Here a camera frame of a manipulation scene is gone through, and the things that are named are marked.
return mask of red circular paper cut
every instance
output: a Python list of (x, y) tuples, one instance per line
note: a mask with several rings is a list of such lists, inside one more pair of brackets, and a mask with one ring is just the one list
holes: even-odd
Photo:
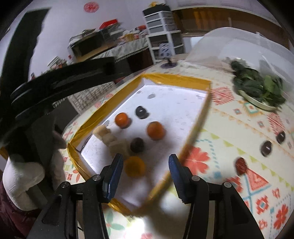
[(84, 6), (86, 12), (96, 12), (99, 9), (99, 5), (96, 2), (88, 2)]

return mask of red triangle pattern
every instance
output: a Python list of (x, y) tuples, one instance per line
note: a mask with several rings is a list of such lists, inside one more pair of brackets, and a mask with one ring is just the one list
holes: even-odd
[(255, 191), (268, 184), (268, 181), (266, 181), (263, 177), (258, 175), (256, 172), (253, 172), (251, 169), (247, 170), (247, 177), (249, 179), (251, 191)]

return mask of gloved hand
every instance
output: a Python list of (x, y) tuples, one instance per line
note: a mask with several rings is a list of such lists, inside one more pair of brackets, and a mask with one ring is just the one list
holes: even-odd
[[(54, 152), (50, 161), (53, 189), (65, 181), (63, 157), (58, 149), (66, 148), (61, 135), (53, 132)], [(0, 228), (4, 238), (27, 237), (41, 210), (30, 199), (26, 191), (45, 176), (45, 170), (37, 162), (19, 162), (20, 155), (10, 155), (0, 184)]]

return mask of leafy green vegetable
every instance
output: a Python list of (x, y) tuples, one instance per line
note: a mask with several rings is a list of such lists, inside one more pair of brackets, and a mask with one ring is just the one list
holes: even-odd
[(283, 80), (273, 76), (262, 78), (255, 69), (247, 68), (238, 61), (232, 61), (231, 67), (234, 70), (233, 83), (237, 90), (245, 93), (257, 101), (278, 107), (285, 103), (286, 99), (281, 95)]

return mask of green triangle pattern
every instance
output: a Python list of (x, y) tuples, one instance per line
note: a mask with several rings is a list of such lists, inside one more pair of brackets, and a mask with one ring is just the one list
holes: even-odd
[(229, 143), (228, 141), (223, 141), (223, 143), (225, 144), (226, 147), (232, 147), (234, 145), (232, 145), (231, 143)]
[(217, 135), (215, 135), (215, 134), (213, 134), (213, 133), (210, 133), (210, 134), (211, 134), (211, 137), (212, 137), (214, 140), (219, 139), (219, 136), (217, 136)]
[(270, 173), (272, 174), (273, 177), (276, 176), (276, 173), (272, 171), (271, 169), (270, 169)]
[(250, 159), (251, 159), (251, 162), (252, 162), (252, 163), (256, 163), (256, 162), (258, 162), (258, 160), (257, 160), (256, 158), (253, 158), (252, 156), (250, 156)]
[(262, 168), (262, 170), (265, 170), (265, 169), (267, 169), (267, 166), (265, 166), (263, 163), (261, 164), (261, 168)]
[(243, 154), (245, 154), (245, 152), (244, 152), (243, 150), (241, 150), (241, 149), (239, 149), (239, 148), (237, 148), (237, 150), (238, 150), (239, 155), (243, 155)]

